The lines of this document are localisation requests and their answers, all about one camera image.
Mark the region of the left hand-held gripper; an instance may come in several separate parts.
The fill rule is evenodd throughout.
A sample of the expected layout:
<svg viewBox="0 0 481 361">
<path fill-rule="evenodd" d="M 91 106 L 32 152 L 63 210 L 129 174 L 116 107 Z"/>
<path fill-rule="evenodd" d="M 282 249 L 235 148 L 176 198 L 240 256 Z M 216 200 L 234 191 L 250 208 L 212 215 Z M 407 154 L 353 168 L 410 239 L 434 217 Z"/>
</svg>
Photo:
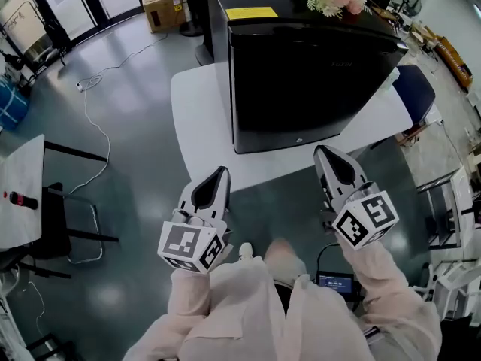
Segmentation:
<svg viewBox="0 0 481 361">
<path fill-rule="evenodd" d="M 231 230 L 222 220 L 230 190 L 231 175 L 225 166 L 187 184 L 171 220 L 162 225 L 158 256 L 175 269 L 199 274 L 220 265 L 231 252 Z"/>
</svg>

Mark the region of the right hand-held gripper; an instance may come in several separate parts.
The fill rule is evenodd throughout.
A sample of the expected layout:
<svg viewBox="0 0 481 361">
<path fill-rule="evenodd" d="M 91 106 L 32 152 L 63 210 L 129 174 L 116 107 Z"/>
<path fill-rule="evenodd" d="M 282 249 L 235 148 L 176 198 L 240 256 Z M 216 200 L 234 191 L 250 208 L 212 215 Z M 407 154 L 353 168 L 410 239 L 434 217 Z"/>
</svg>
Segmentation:
<svg viewBox="0 0 481 361">
<path fill-rule="evenodd" d="M 320 145 L 314 150 L 313 160 L 331 208 L 326 227 L 338 233 L 352 249 L 380 240 L 399 221 L 388 193 L 377 183 L 366 182 L 362 167 L 351 156 Z M 340 197 L 338 189 L 342 186 L 358 189 Z"/>
</svg>

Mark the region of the person's right forearm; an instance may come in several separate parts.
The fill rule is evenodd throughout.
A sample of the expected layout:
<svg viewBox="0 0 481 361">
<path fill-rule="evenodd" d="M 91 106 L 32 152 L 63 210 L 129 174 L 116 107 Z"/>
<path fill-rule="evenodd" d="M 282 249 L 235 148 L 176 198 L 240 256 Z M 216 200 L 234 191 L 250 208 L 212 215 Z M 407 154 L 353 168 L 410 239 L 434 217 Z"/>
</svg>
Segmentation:
<svg viewBox="0 0 481 361">
<path fill-rule="evenodd" d="M 361 334 L 348 344 L 349 361 L 437 361 L 442 332 L 437 309 L 409 286 L 392 255 L 376 241 L 366 248 L 352 249 L 338 239 L 346 261 L 365 289 L 364 310 L 359 323 L 380 330 L 368 343 Z"/>
</svg>

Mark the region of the person's left forearm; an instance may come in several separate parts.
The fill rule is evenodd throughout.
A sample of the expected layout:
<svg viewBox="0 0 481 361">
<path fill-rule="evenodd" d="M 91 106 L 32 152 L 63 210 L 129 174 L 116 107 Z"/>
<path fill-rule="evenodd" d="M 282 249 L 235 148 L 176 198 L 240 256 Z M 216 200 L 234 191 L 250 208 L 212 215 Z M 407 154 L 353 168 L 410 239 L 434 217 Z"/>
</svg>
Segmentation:
<svg viewBox="0 0 481 361">
<path fill-rule="evenodd" d="M 173 271 L 167 312 L 129 348 L 123 361 L 176 359 L 187 335 L 207 316 L 209 307 L 210 278 L 181 269 Z"/>
</svg>

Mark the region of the person's pink trouser leg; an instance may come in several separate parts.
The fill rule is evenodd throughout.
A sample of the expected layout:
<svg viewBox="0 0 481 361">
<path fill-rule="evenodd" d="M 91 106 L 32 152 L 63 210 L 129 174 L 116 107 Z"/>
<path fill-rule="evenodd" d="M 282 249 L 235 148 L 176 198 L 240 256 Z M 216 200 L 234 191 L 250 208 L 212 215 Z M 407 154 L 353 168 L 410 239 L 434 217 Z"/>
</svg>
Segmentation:
<svg viewBox="0 0 481 361">
<path fill-rule="evenodd" d="M 284 238 L 274 239 L 265 256 L 265 265 L 274 282 L 292 289 L 296 280 L 307 273 L 305 263 Z"/>
</svg>

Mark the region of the black device with screen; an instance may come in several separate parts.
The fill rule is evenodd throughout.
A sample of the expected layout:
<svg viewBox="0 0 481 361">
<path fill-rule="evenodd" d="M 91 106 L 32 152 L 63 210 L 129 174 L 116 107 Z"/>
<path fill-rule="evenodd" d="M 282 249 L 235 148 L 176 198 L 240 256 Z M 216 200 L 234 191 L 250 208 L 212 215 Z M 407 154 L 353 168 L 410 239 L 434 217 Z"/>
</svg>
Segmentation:
<svg viewBox="0 0 481 361">
<path fill-rule="evenodd" d="M 316 284 L 339 293 L 345 301 L 352 302 L 355 297 L 354 275 L 339 272 L 316 272 Z"/>
</svg>

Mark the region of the white-topped wooden side table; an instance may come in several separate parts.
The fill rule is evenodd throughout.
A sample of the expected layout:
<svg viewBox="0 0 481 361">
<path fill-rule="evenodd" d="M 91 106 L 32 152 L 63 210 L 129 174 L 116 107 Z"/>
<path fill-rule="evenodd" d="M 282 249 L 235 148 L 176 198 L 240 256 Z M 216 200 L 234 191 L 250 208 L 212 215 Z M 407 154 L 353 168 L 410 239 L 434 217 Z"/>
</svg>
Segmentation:
<svg viewBox="0 0 481 361">
<path fill-rule="evenodd" d="M 416 138 L 422 131 L 427 129 L 431 124 L 439 123 L 442 119 L 436 104 L 433 104 L 426 117 L 420 123 L 413 125 L 410 129 L 398 133 L 395 136 L 398 145 L 404 146 L 411 141 L 416 141 Z"/>
</svg>

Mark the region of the navy blue chair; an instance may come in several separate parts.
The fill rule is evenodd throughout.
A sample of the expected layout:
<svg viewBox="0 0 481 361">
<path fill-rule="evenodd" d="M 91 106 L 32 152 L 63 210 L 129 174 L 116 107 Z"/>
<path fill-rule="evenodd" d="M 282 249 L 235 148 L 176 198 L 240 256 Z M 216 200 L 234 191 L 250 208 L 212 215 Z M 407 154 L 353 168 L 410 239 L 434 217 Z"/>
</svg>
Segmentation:
<svg viewBox="0 0 481 361">
<path fill-rule="evenodd" d="M 397 68 L 400 76 L 391 87 L 394 88 L 403 102 L 413 126 L 426 117 L 434 104 L 436 98 L 435 91 L 419 66 L 399 65 Z M 378 89 L 377 93 L 384 93 L 385 91 Z"/>
</svg>

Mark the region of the pale green plastic bottle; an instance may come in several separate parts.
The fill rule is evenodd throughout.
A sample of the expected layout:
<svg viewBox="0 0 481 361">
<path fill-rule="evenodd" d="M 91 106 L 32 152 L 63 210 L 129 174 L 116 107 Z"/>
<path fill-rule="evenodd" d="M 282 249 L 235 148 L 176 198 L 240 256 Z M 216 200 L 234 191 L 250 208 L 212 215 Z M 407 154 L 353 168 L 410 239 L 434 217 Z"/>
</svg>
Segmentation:
<svg viewBox="0 0 481 361">
<path fill-rule="evenodd" d="M 383 81 L 380 86 L 381 90 L 388 90 L 393 83 L 399 78 L 400 72 L 397 67 L 395 67 L 389 74 L 389 76 Z"/>
</svg>

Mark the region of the person's pink coat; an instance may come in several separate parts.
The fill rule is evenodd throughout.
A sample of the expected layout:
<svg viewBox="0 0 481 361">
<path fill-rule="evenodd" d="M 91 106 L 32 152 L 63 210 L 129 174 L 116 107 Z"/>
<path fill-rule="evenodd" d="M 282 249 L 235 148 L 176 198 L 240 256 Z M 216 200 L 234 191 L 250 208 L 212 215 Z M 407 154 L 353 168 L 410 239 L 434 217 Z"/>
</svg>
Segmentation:
<svg viewBox="0 0 481 361">
<path fill-rule="evenodd" d="M 210 313 L 187 335 L 180 361 L 374 361 L 343 298 L 308 275 L 284 308 L 264 262 L 221 265 Z"/>
</svg>

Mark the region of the white plastic chair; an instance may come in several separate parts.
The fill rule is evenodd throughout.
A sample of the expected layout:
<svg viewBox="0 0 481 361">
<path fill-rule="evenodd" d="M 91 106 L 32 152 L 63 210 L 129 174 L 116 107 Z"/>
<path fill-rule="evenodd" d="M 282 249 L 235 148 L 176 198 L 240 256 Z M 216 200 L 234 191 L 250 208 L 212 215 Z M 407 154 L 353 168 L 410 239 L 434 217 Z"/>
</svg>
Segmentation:
<svg viewBox="0 0 481 361">
<path fill-rule="evenodd" d="M 425 263 L 428 281 L 413 289 L 424 301 L 433 302 L 441 320 L 473 316 L 481 304 L 481 258 L 441 261 L 435 268 Z"/>
</svg>

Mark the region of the yellow wooden crate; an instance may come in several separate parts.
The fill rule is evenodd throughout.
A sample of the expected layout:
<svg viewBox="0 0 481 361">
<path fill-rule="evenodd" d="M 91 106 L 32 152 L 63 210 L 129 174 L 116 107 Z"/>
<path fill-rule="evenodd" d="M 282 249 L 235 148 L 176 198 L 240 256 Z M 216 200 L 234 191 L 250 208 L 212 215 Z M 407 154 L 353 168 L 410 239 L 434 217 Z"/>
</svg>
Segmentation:
<svg viewBox="0 0 481 361">
<path fill-rule="evenodd" d="M 468 93 L 473 83 L 473 74 L 467 64 L 446 37 L 436 35 L 428 26 L 424 28 L 435 43 L 434 51 L 450 70 L 461 90 Z"/>
</svg>

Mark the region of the cola bottle red cap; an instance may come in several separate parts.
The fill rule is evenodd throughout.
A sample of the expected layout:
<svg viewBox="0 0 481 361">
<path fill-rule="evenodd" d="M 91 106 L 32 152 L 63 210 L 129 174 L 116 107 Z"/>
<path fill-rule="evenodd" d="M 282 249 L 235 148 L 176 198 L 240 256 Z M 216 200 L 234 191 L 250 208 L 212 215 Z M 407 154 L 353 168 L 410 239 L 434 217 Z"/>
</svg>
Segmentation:
<svg viewBox="0 0 481 361">
<path fill-rule="evenodd" d="M 5 199 L 8 199 L 9 202 L 13 205 L 17 205 L 20 207 L 28 208 L 31 210 L 37 210 L 38 209 L 38 200 L 35 198 L 31 198 L 28 196 L 24 196 L 21 193 L 17 193 L 14 191 L 11 192 L 3 192 L 3 197 Z"/>
</svg>

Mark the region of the grey marble table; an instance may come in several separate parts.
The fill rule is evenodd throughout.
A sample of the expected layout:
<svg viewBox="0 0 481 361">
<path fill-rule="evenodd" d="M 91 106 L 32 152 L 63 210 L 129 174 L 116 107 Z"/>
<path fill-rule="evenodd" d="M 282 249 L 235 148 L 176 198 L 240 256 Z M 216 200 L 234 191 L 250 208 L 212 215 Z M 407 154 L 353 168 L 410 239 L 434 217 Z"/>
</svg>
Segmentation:
<svg viewBox="0 0 481 361">
<path fill-rule="evenodd" d="M 43 278 L 70 279 L 70 274 L 40 268 L 36 263 L 24 262 L 24 259 L 29 257 L 31 243 L 41 237 L 42 188 L 48 187 L 43 185 L 46 150 L 109 163 L 107 156 L 98 156 L 52 143 L 46 141 L 44 135 L 26 142 L 0 162 L 0 272 L 17 268 Z M 38 209 L 31 210 L 11 204 L 3 197 L 4 191 L 8 193 L 14 191 L 37 199 Z"/>
</svg>

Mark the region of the brown cardboard box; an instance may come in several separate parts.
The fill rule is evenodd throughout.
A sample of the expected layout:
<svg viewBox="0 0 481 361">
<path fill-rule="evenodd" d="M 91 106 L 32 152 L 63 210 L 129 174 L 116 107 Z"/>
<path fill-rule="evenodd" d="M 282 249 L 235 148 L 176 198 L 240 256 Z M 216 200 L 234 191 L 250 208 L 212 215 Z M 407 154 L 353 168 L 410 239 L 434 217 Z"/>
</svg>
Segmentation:
<svg viewBox="0 0 481 361">
<path fill-rule="evenodd" d="M 186 22 L 183 0 L 141 0 L 152 33 Z"/>
</svg>

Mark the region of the blue wrapped bundle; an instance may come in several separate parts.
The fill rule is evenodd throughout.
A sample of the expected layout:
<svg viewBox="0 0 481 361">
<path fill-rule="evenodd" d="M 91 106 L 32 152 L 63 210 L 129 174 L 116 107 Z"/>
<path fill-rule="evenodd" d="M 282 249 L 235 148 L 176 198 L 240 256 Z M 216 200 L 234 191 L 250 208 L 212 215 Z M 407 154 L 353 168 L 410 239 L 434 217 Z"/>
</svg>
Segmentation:
<svg viewBox="0 0 481 361">
<path fill-rule="evenodd" d="M 29 100 L 7 78 L 0 75 L 0 126 L 14 131 L 28 110 Z"/>
</svg>

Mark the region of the black backpack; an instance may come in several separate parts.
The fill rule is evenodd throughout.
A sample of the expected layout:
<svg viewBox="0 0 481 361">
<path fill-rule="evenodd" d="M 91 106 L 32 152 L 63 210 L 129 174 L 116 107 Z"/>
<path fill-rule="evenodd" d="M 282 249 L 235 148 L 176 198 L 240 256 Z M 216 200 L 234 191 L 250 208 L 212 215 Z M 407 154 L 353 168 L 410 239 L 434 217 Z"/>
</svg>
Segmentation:
<svg viewBox="0 0 481 361">
<path fill-rule="evenodd" d="M 64 56 L 71 50 L 71 39 L 64 28 L 54 19 L 44 20 L 44 30 L 51 40 L 52 48 L 57 51 L 63 65 Z"/>
</svg>

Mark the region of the white table with black frame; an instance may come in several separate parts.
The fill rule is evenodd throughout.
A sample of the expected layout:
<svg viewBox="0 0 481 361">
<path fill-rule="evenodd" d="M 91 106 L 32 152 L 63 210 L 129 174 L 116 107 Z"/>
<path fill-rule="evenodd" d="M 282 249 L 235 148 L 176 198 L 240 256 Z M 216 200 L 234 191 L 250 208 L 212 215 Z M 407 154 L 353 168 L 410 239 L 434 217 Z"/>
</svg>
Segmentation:
<svg viewBox="0 0 481 361">
<path fill-rule="evenodd" d="M 461 167 L 416 188 L 426 206 L 431 250 L 465 249 L 475 233 L 475 207 L 466 170 Z"/>
</svg>

